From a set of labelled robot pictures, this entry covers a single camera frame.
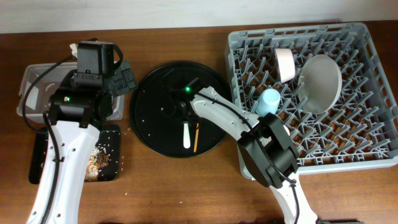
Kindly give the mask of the pink bowl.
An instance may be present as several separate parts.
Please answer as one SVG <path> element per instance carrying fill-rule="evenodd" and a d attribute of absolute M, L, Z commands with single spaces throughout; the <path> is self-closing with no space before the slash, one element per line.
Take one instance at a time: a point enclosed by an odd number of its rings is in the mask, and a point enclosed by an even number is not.
<path fill-rule="evenodd" d="M 281 83 L 290 81 L 295 77 L 295 61 L 290 49 L 275 49 L 277 71 Z"/>

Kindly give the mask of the grey round plate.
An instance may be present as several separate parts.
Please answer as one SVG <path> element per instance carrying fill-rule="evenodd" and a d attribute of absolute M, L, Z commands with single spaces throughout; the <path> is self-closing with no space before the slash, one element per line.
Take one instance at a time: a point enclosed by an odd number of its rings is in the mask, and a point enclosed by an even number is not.
<path fill-rule="evenodd" d="M 298 84 L 303 109 L 312 114 L 321 114 L 337 102 L 342 88 L 341 71 L 337 63 L 327 55 L 316 55 L 303 66 Z"/>

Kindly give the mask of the clear plastic bin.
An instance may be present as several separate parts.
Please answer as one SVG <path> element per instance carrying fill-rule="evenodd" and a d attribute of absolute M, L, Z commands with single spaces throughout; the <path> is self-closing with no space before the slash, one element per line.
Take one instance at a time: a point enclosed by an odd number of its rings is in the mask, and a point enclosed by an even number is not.
<path fill-rule="evenodd" d="M 78 122 L 81 127 L 99 126 L 123 116 L 124 95 L 105 90 L 105 77 L 77 71 L 76 62 L 65 62 L 54 69 L 52 63 L 29 65 L 24 73 L 17 114 L 36 123 L 44 113 L 52 124 Z"/>

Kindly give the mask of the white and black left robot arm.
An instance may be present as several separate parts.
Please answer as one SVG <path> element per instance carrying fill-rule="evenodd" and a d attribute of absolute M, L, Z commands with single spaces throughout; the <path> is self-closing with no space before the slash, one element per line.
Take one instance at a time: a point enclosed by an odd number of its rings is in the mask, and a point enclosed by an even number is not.
<path fill-rule="evenodd" d="M 137 87 L 116 44 L 90 39 L 71 49 L 62 62 L 76 60 L 77 68 L 65 75 L 42 113 L 49 143 L 28 223 L 77 223 L 85 172 L 100 127 L 112 115 L 114 99 Z"/>

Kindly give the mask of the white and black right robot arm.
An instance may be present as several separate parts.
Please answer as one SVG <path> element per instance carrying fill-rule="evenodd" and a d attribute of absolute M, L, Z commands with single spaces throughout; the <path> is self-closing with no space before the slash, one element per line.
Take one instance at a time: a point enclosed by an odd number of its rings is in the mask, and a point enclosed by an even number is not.
<path fill-rule="evenodd" d="M 162 85 L 184 117 L 211 121 L 232 136 L 246 169 L 262 186 L 271 189 L 285 223 L 319 223 L 299 181 L 299 153 L 280 118 L 248 112 L 222 97 L 199 78 L 182 84 L 172 72 Z"/>

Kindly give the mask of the light blue plastic cup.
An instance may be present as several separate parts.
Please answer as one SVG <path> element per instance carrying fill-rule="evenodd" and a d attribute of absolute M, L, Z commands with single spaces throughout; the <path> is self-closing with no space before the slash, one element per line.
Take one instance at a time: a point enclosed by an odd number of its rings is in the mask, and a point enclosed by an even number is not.
<path fill-rule="evenodd" d="M 261 93 L 257 102 L 255 112 L 259 116 L 265 116 L 268 113 L 276 114 L 280 103 L 280 93 L 273 88 L 266 89 Z"/>

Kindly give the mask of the round black tray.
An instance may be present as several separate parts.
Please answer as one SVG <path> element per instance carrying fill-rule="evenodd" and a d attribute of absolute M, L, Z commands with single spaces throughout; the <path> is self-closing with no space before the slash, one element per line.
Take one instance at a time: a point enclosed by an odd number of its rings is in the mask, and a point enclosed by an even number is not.
<path fill-rule="evenodd" d="M 154 69 L 138 84 L 129 105 L 129 119 L 137 137 L 153 151 L 176 158 L 193 157 L 217 146 L 226 136 L 225 131 L 211 121 L 199 118 L 197 153 L 193 153 L 196 123 L 188 123 L 191 146 L 183 146 L 182 118 L 163 81 L 172 88 L 184 88 L 194 78 L 212 86 L 227 100 L 231 99 L 229 85 L 224 77 L 206 65 L 180 61 Z"/>

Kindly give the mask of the wooden chopstick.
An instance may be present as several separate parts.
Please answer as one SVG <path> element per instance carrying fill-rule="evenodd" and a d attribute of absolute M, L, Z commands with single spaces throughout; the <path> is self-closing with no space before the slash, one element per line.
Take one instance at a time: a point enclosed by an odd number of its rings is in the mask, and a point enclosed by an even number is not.
<path fill-rule="evenodd" d="M 198 136 L 199 136 L 199 128 L 200 124 L 197 123 L 196 128 L 195 128 L 195 141 L 194 141 L 194 147 L 193 147 L 193 153 L 197 153 L 197 148 L 198 148 Z"/>

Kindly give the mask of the white plastic fork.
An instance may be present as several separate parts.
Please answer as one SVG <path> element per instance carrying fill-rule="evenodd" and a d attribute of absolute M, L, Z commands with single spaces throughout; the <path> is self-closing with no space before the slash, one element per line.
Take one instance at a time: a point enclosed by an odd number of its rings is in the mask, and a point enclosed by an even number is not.
<path fill-rule="evenodd" d="M 187 122 L 183 124 L 183 146 L 185 149 L 189 149 L 191 146 L 189 124 Z"/>

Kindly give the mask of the grey dishwasher rack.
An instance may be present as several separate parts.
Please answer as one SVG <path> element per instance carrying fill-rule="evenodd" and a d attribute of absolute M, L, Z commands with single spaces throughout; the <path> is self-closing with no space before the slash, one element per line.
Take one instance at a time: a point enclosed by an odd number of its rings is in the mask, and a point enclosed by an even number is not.
<path fill-rule="evenodd" d="M 274 53 L 278 48 L 291 50 L 297 72 L 317 55 L 337 63 L 342 89 L 330 109 L 320 114 L 306 111 L 298 79 L 278 81 Z M 280 93 L 277 114 L 298 149 L 301 174 L 397 164 L 397 103 L 366 25 L 236 31 L 229 34 L 224 55 L 235 105 L 252 112 L 264 90 Z"/>

